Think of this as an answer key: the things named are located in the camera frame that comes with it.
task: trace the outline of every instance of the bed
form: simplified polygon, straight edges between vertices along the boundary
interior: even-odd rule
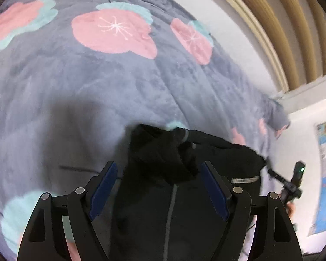
[[[174,0],[2,3],[0,253],[6,260],[16,259],[41,193],[70,193],[108,160],[121,176],[139,123],[200,130],[266,158],[289,124],[208,27]],[[271,189],[264,176],[263,193]],[[112,196],[94,222],[105,251]]]

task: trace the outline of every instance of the blue gripper pad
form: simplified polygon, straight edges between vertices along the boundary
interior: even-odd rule
[[[93,196],[90,199],[90,210],[88,212],[88,216],[93,221],[97,216],[99,216],[105,206],[105,203],[111,193],[112,187],[114,186],[114,183],[117,179],[117,165],[115,162],[108,162],[106,166],[104,167],[103,171],[105,171],[105,175],[103,176],[102,180],[98,184],[98,187],[94,191]],[[94,179],[97,179],[97,177],[102,177],[102,173],[100,175],[94,177]]]
[[[230,212],[227,207],[227,199],[231,199],[231,193],[228,188],[224,189],[223,191],[221,190],[219,183],[216,181],[207,164],[211,165],[215,175],[218,176],[218,180],[221,180],[220,183],[223,183],[213,165],[210,162],[204,162],[201,165],[201,175],[204,186],[209,194],[211,203],[214,206],[216,213],[221,216],[224,221],[227,221],[230,216]]]

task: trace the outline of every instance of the white wall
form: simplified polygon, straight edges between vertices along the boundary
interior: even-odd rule
[[[291,114],[323,99],[326,99],[326,75],[280,96],[277,101],[287,114]]]
[[[225,0],[175,0],[204,23],[252,83],[270,96],[278,89],[261,45],[238,13]]]
[[[291,98],[299,103],[310,91],[300,97]],[[296,200],[294,222],[298,224],[297,237],[305,252],[320,252],[326,244],[326,232],[308,236],[314,222],[321,188],[321,163],[317,141],[316,125],[326,122],[326,99],[289,115],[291,126],[282,133],[277,141],[274,168],[286,178],[292,177],[295,163],[306,163],[301,189],[302,197]],[[281,186],[276,184],[276,191]]]

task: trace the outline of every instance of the floral blanket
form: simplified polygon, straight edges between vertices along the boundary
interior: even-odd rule
[[[123,169],[138,123],[200,130],[266,157],[288,120],[173,0],[4,1],[0,251],[8,261],[41,193],[70,193],[108,160]],[[94,223],[104,248],[110,217],[111,201]],[[65,227],[72,251],[67,219]]]

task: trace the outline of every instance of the pink flower pattern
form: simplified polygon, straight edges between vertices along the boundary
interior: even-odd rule
[[[38,10],[44,6],[40,0],[23,4],[14,3],[0,14],[0,40],[4,39],[12,30],[31,23],[37,16]]]
[[[20,236],[19,241],[18,241],[18,245],[21,244],[23,239],[23,234]],[[71,257],[71,261],[82,261],[80,254],[78,253],[76,244],[73,241],[66,241],[66,246],[68,247],[69,250],[69,254]]]
[[[259,127],[262,135],[267,135],[267,127],[266,127],[266,122],[264,121],[264,118],[261,118],[258,120],[258,127]]]
[[[245,138],[238,133],[237,128],[232,128],[233,143],[239,145],[246,145]]]
[[[182,46],[200,65],[207,65],[210,62],[212,46],[205,36],[192,25],[186,25],[177,18],[173,19],[170,28]]]
[[[148,59],[157,56],[149,36],[151,27],[135,12],[117,8],[90,12],[75,17],[71,26],[77,41],[92,50],[112,54],[132,51]]]
[[[281,133],[287,129],[287,125],[283,126],[281,129],[279,129],[278,131],[275,132],[276,138],[278,139],[279,136],[281,136]]]

